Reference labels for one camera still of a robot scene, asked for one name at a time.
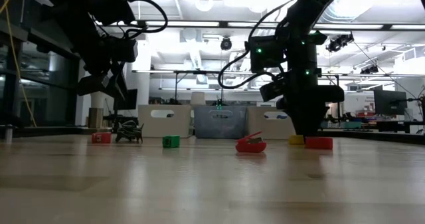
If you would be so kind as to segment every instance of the yellow block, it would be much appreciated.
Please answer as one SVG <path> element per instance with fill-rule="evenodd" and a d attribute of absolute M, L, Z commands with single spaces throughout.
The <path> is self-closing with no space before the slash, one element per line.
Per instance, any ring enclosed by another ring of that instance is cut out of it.
<path fill-rule="evenodd" d="M 302 135 L 291 135 L 289 139 L 290 145 L 304 145 L 304 137 Z"/>

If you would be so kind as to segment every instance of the monitor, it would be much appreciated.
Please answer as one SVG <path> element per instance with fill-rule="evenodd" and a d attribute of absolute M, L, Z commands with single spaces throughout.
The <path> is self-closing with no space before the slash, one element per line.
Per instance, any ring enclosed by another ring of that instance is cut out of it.
<path fill-rule="evenodd" d="M 405 92 L 374 90 L 375 113 L 384 115 L 404 115 L 407 108 Z"/>
<path fill-rule="evenodd" d="M 126 100 L 114 100 L 114 110 L 135 110 L 137 103 L 137 89 L 128 90 Z"/>

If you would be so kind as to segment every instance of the red toy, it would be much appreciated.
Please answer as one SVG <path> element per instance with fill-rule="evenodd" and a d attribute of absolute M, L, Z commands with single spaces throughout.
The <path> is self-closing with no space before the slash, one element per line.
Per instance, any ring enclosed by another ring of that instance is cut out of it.
<path fill-rule="evenodd" d="M 262 138 L 252 138 L 261 134 L 262 132 L 258 132 L 255 134 L 251 134 L 245 138 L 239 139 L 237 141 L 236 150 L 238 152 L 245 153 L 260 153 L 266 149 L 267 143 Z"/>
<path fill-rule="evenodd" d="M 112 141 L 111 133 L 92 134 L 92 144 L 110 144 Z"/>
<path fill-rule="evenodd" d="M 305 138 L 305 148 L 332 150 L 333 149 L 333 139 L 332 138 L 320 138 L 320 137 L 306 137 Z"/>

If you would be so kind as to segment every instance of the green block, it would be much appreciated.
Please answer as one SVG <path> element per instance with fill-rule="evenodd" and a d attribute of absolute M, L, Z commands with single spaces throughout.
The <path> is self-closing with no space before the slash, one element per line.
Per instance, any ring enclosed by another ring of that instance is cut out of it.
<path fill-rule="evenodd" d="M 163 148 L 178 148 L 180 147 L 180 136 L 165 136 L 162 138 Z"/>

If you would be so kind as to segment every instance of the gray bin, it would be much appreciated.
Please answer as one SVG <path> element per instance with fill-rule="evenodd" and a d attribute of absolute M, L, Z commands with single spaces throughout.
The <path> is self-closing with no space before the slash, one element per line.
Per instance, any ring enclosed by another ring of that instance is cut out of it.
<path fill-rule="evenodd" d="M 240 139 L 245 135 L 246 107 L 197 106 L 195 109 L 195 135 L 197 138 Z"/>

